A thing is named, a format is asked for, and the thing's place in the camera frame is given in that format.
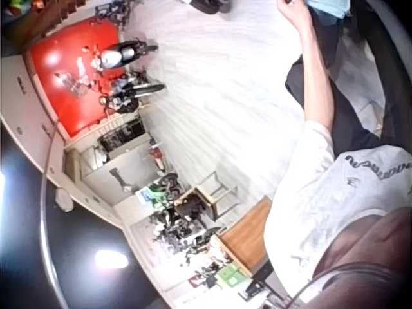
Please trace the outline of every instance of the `white floor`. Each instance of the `white floor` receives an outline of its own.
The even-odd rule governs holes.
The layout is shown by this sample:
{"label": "white floor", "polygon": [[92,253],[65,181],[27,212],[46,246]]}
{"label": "white floor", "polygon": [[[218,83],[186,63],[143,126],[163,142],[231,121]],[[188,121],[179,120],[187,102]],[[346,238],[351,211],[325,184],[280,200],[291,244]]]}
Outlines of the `white floor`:
{"label": "white floor", "polygon": [[[284,87],[301,53],[299,38],[276,1],[234,0],[230,14],[205,15],[179,1],[146,0],[125,37],[159,45],[135,64],[167,85],[142,118],[183,182],[195,184],[217,169],[227,185],[238,186],[240,204],[220,223],[230,225],[263,195],[272,197],[303,128],[303,111]],[[333,74],[357,111],[370,100],[383,104],[379,88],[364,95],[377,77],[373,62],[363,62],[365,82],[351,77],[359,65]]]}

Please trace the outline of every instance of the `person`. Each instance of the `person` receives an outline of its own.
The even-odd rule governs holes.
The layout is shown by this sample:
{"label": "person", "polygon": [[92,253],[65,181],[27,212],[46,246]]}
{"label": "person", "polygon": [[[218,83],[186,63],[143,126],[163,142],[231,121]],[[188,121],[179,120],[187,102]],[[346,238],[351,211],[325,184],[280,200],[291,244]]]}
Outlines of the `person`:
{"label": "person", "polygon": [[[304,107],[305,125],[266,222],[269,259],[291,297],[312,278],[352,263],[369,265],[364,272],[374,267],[380,269],[375,273],[391,274],[392,284],[363,272],[340,276],[326,288],[315,282],[300,295],[305,309],[391,308],[388,287],[411,271],[409,78],[399,69],[392,45],[371,45],[375,56],[384,56],[376,57],[386,99],[378,138],[361,126],[350,102],[328,78],[303,0],[277,0],[277,7],[301,40],[302,65],[292,69],[304,82],[294,97]],[[388,36],[368,27],[368,21],[377,21],[372,11],[359,14],[367,38]]]}

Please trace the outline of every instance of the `white t-shirt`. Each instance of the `white t-shirt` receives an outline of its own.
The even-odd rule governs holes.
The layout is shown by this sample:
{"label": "white t-shirt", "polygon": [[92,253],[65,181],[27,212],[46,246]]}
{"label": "white t-shirt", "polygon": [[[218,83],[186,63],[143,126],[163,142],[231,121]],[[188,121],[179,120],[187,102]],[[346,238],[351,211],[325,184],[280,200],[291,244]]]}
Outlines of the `white t-shirt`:
{"label": "white t-shirt", "polygon": [[[291,297],[311,280],[335,237],[355,220],[412,205],[412,156],[382,146],[334,160],[332,138],[307,121],[265,227],[269,259]],[[321,286],[301,297],[309,302]]]}

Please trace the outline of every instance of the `red display area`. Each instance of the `red display area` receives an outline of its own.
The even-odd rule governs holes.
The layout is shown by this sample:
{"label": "red display area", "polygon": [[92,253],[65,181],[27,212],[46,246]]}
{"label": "red display area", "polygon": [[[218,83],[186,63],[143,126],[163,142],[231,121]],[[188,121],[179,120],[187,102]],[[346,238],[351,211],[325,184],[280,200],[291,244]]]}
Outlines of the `red display area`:
{"label": "red display area", "polygon": [[84,53],[82,48],[97,44],[102,51],[118,42],[116,27],[109,21],[91,25],[91,19],[85,19],[73,26],[69,26],[35,45],[30,53],[44,91],[58,114],[62,125],[71,137],[92,124],[105,118],[103,107],[99,104],[100,93],[89,90],[82,97],[76,97],[55,76],[55,73],[68,72],[79,76],[77,58],[82,57],[86,74],[89,79],[98,79],[104,92],[109,91],[108,77],[121,74],[122,68],[106,70],[100,77],[90,66],[92,55]]}

